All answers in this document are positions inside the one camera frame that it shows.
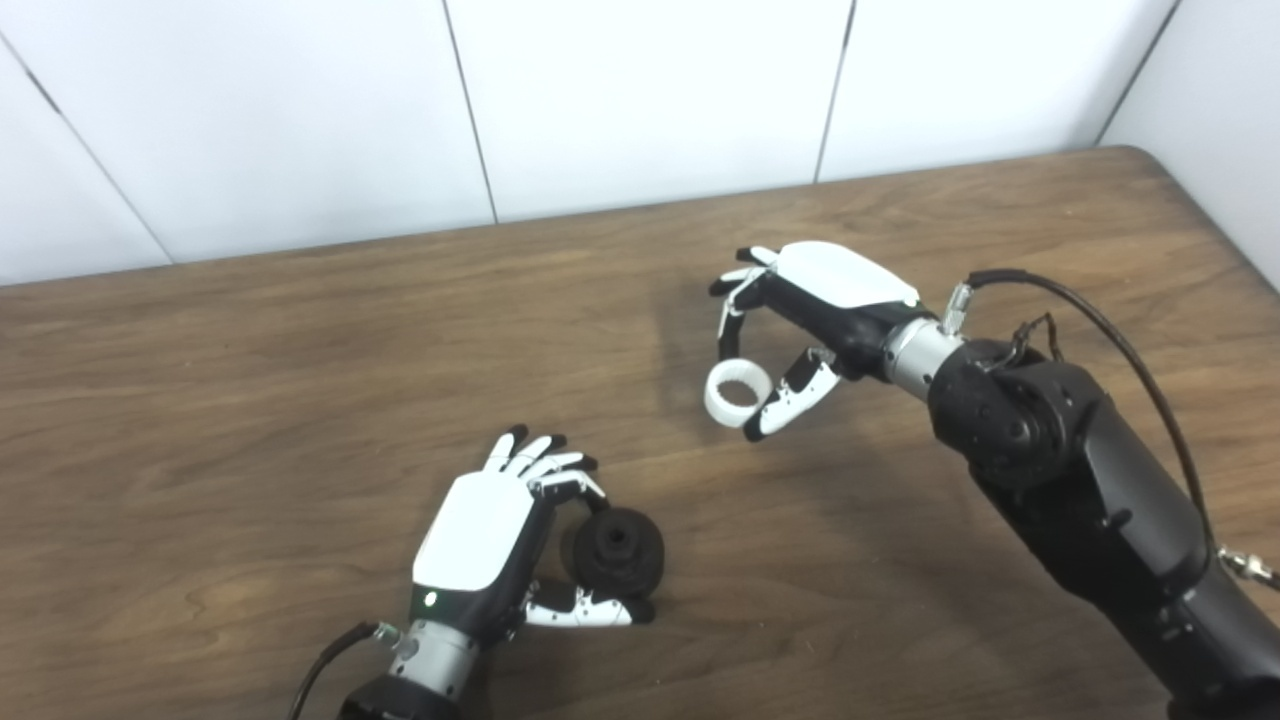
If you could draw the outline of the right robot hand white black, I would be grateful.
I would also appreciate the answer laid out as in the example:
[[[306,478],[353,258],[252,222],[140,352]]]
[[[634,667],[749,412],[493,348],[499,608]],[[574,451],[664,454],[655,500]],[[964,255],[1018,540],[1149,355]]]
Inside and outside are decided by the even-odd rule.
[[[707,378],[704,406],[714,421],[741,429],[751,442],[782,430],[844,380],[887,382],[895,333],[936,319],[908,282],[842,245],[751,246],[735,258],[740,268],[708,290],[722,306],[718,363]],[[777,380],[740,351],[746,316],[762,307],[815,341]]]

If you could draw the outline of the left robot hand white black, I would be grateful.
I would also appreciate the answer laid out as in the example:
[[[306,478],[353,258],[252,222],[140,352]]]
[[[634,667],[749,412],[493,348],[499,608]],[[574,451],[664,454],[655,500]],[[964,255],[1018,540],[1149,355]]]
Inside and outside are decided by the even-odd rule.
[[[564,436],[498,437],[483,465],[456,477],[411,568],[410,620],[460,633],[480,651],[527,624],[564,629],[652,624],[650,600],[536,575],[561,506],[611,509],[594,457]]]

